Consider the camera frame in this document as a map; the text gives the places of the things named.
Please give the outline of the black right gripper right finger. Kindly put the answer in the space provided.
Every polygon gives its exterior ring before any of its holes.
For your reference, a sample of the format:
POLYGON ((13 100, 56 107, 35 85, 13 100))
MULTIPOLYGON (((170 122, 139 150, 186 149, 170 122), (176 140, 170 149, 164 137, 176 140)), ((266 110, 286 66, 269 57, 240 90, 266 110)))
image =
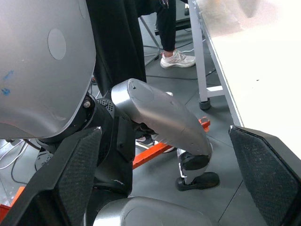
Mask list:
POLYGON ((301 224, 301 161, 276 136, 231 126, 229 136, 254 204, 269 226, 301 224))

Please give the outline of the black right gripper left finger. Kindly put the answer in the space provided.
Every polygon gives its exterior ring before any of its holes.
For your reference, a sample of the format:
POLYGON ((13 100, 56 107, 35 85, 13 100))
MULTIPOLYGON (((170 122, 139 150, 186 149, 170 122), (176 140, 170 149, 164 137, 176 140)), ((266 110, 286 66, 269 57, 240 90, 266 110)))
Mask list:
POLYGON ((101 128, 63 140, 31 178, 2 226, 80 226, 92 192, 101 128))

